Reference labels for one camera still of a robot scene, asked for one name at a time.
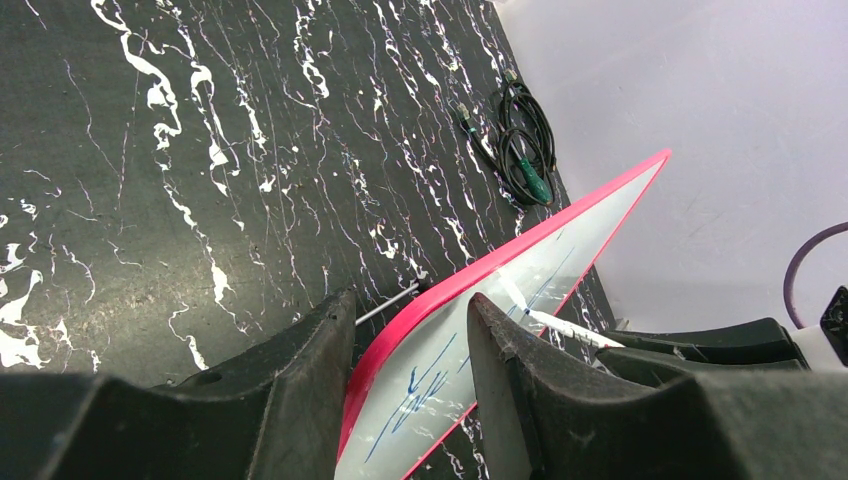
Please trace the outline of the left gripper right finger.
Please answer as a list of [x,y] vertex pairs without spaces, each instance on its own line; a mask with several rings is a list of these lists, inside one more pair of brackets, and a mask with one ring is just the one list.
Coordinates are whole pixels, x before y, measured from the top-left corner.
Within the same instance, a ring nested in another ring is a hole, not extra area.
[[847,377],[807,391],[693,375],[659,389],[594,391],[594,368],[482,294],[468,344],[484,458],[494,479],[843,479]]

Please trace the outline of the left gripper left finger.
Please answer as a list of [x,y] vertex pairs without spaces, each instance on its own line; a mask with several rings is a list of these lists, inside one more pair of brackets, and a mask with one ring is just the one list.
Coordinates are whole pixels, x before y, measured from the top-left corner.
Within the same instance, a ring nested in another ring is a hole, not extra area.
[[354,292],[176,386],[101,374],[1,378],[5,479],[330,479]]

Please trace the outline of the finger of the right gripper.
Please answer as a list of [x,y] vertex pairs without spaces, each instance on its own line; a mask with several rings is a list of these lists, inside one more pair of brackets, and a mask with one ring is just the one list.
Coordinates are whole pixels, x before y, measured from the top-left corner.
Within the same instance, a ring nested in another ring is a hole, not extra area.
[[647,333],[608,330],[603,335],[626,347],[701,363],[802,362],[802,354],[788,331],[770,317],[702,331]]
[[596,358],[603,369],[592,371],[594,391],[659,389],[676,380],[702,374],[731,375],[763,389],[809,389],[809,371],[798,360],[722,365],[635,348],[602,349],[597,352]]

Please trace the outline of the white blue whiteboard marker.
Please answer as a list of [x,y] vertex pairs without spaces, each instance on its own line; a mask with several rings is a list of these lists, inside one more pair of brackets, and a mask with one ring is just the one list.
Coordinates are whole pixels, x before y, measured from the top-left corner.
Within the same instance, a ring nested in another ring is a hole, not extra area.
[[525,314],[538,323],[558,331],[565,337],[572,338],[594,348],[624,348],[624,345],[620,342],[614,341],[600,333],[594,332],[575,323],[559,319],[551,314],[532,309],[526,309]]

